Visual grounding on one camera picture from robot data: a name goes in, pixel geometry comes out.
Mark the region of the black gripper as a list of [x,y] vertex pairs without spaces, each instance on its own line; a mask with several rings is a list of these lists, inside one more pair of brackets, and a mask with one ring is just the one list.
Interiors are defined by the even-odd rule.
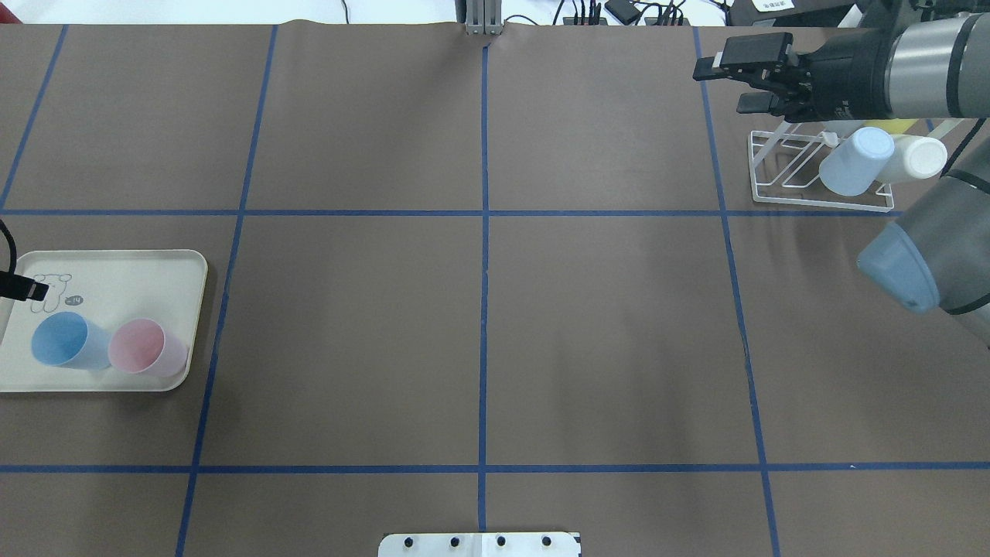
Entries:
[[886,79],[894,39],[886,32],[832,36],[810,53],[793,53],[791,32],[730,36],[721,52],[697,59],[696,81],[764,82],[781,91],[742,93],[740,115],[773,115],[787,122],[887,118]]

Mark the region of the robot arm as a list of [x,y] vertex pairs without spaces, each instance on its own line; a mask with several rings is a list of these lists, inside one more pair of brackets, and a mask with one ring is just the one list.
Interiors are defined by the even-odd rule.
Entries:
[[757,203],[888,213],[893,187],[934,185],[857,268],[906,310],[938,309],[988,341],[988,8],[876,1],[855,31],[802,52],[789,32],[730,36],[699,82],[749,85],[747,170]]

